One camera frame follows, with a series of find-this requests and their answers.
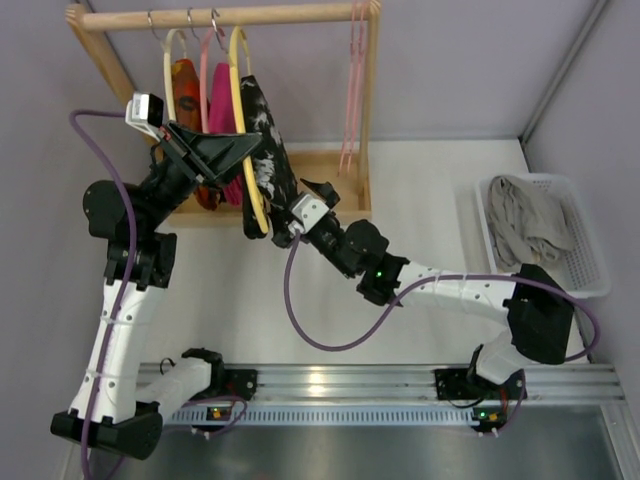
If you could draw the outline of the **yellow hanger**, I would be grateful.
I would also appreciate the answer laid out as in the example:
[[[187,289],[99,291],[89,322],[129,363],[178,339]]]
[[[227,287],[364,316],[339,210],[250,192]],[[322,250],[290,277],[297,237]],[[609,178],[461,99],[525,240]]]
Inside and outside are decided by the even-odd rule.
[[[226,55],[224,62],[214,69],[210,89],[210,106],[204,116],[204,125],[210,133],[247,133],[245,102],[242,99],[239,49],[244,50],[246,72],[251,72],[250,53],[247,38],[241,27],[234,27],[230,41],[217,23],[218,12],[211,11],[212,33],[220,49]],[[263,196],[253,172],[252,157],[246,157],[239,167],[239,173],[223,189],[225,199],[233,206],[242,207],[243,229],[248,238],[263,238],[269,230]]]

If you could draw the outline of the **black white patterned trousers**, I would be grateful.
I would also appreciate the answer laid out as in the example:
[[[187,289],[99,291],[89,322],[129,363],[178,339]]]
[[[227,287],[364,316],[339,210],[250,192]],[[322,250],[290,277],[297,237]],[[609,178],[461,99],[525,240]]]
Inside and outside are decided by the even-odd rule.
[[[260,133],[263,137],[263,144],[254,151],[251,161],[258,189],[269,204],[272,227],[272,212],[289,211],[299,197],[298,183],[269,104],[254,75],[241,79],[240,94],[246,132]]]

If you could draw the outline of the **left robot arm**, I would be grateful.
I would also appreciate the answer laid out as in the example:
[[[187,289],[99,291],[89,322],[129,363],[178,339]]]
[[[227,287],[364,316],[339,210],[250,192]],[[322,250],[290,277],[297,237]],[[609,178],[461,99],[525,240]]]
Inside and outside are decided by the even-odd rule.
[[[173,121],[155,132],[166,157],[142,182],[124,183],[105,160],[109,179],[85,191],[89,233],[107,242],[103,306],[78,393],[51,423],[52,434],[83,450],[139,460],[155,450],[176,411],[198,395],[218,395],[226,377],[220,354],[190,348],[149,387],[137,387],[143,346],[177,250],[176,235],[158,228],[198,186],[231,179],[263,142],[258,133],[204,134]]]

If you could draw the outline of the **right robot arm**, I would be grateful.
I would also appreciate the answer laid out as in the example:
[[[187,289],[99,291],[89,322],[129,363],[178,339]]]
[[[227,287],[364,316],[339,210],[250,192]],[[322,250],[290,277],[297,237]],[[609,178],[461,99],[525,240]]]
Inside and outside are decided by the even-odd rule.
[[[529,365],[562,365],[574,316],[569,295],[540,266],[523,264],[512,274],[471,274],[438,270],[396,256],[389,241],[366,219],[342,227],[333,208],[333,186],[308,183],[277,210],[276,236],[292,250],[314,247],[338,272],[358,282],[365,300],[383,307],[382,318],[400,306],[424,305],[475,315],[501,325],[500,333],[479,345],[467,380],[501,386]]]

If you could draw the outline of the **magenta trousers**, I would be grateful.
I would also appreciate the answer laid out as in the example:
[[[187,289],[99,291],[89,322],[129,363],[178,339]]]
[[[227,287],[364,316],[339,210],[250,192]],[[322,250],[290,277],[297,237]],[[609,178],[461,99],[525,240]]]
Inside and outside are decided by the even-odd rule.
[[[213,134],[236,132],[230,67],[227,63],[218,63],[214,69],[207,126],[209,132]],[[241,206],[243,202],[242,175],[237,175],[224,187],[223,193],[228,204],[235,207]]]

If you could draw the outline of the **orange patterned trousers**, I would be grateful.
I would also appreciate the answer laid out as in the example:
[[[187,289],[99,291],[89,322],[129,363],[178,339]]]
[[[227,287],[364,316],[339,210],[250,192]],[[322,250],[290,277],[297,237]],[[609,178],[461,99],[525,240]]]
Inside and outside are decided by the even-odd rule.
[[[199,78],[190,59],[179,59],[171,65],[172,93],[176,121],[186,128],[202,131]],[[209,211],[219,206],[219,192],[212,188],[199,187],[195,192],[198,204]]]

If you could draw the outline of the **pink hanger with trousers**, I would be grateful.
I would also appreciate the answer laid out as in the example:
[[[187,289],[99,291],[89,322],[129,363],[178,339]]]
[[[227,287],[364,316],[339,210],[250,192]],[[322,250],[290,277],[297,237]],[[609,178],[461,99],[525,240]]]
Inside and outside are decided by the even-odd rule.
[[[209,133],[209,99],[207,94],[207,73],[208,73],[208,54],[211,39],[215,33],[213,27],[210,27],[202,40],[195,33],[195,24],[191,14],[192,8],[187,9],[187,20],[193,36],[199,41],[200,57],[199,57],[199,74],[198,74],[198,92],[199,92],[199,114],[201,128],[203,133]]]

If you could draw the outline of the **cream hanger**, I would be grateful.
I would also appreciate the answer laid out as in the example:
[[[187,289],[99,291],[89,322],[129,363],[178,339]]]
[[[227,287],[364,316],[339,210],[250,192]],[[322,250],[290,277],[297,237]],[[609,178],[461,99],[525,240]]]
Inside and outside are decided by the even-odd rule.
[[[168,31],[163,40],[160,39],[159,35],[155,31],[154,21],[152,18],[151,10],[147,11],[147,23],[149,28],[152,31],[152,34],[156,39],[160,41],[160,45],[162,47],[162,72],[163,72],[163,84],[164,84],[164,93],[166,99],[166,108],[168,112],[168,118],[171,121],[177,120],[176,106],[175,106],[175,96],[173,93],[173,80],[172,80],[172,51],[173,51],[173,42],[174,40],[178,41],[178,44],[182,50],[182,58],[188,58],[188,49],[186,43],[186,35],[182,29],[173,28]]]

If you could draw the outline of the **empty pink hanger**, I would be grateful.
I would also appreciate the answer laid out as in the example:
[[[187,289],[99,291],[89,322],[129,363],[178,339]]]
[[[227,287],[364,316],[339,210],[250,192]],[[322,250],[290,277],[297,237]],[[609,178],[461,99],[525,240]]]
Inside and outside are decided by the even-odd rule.
[[[358,107],[360,102],[361,75],[365,54],[365,2],[353,1],[350,24],[350,65],[345,107],[345,125],[340,150],[338,174],[346,175],[351,168],[354,154]]]

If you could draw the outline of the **wooden clothes rack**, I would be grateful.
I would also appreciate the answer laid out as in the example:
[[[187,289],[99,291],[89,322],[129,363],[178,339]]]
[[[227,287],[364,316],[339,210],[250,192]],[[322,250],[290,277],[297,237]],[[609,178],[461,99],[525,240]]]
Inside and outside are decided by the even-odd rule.
[[[270,5],[231,7],[216,10],[222,27],[351,22],[352,3]],[[343,223],[370,218],[372,203],[369,182],[369,138],[376,80],[378,33],[381,5],[365,2],[365,54],[361,75],[358,126],[350,171],[338,174],[340,150],[302,150],[291,154],[296,175],[311,180],[327,180],[341,197],[334,210]],[[211,11],[191,11],[195,27],[212,27]],[[153,11],[155,28],[189,28],[187,10]],[[147,12],[93,13],[80,3],[65,10],[65,19],[84,50],[121,104],[135,91],[128,73],[106,37],[109,31],[149,29]]]

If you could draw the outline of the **grey cloth in basket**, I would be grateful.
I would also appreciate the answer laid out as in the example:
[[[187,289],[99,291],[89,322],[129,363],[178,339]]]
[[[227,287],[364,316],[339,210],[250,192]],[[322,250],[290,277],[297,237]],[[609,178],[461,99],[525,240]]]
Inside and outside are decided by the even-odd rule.
[[[575,248],[561,203],[519,177],[490,181],[486,216],[496,263],[503,270],[555,264]]]

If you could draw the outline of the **white plastic basket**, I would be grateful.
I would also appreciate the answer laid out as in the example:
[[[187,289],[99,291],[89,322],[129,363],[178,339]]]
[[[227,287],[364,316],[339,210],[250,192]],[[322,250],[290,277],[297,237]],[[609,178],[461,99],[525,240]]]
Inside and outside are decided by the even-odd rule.
[[[524,173],[518,177],[558,201],[563,209],[574,249],[544,269],[570,295],[600,298],[611,291],[611,280],[595,229],[579,190],[562,176]]]

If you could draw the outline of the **aluminium mounting rail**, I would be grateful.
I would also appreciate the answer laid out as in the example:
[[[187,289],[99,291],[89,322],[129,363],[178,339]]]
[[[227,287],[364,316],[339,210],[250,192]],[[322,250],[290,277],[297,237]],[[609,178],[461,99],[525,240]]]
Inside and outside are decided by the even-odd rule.
[[[249,365],[257,375],[235,386],[263,403],[437,401],[436,372],[445,365]],[[606,364],[534,366],[525,370],[527,399],[538,405],[597,405],[625,401]]]

